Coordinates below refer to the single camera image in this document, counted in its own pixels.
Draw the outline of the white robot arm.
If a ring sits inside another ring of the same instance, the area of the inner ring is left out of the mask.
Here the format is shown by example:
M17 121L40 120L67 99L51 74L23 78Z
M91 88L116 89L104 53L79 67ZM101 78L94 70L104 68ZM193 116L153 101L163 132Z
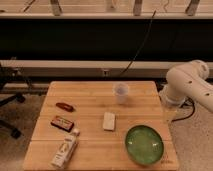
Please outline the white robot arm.
M166 74L167 84L160 91L162 103L168 108L180 107L187 97L213 112L213 85L206 79L208 65L201 60L193 60L172 67Z

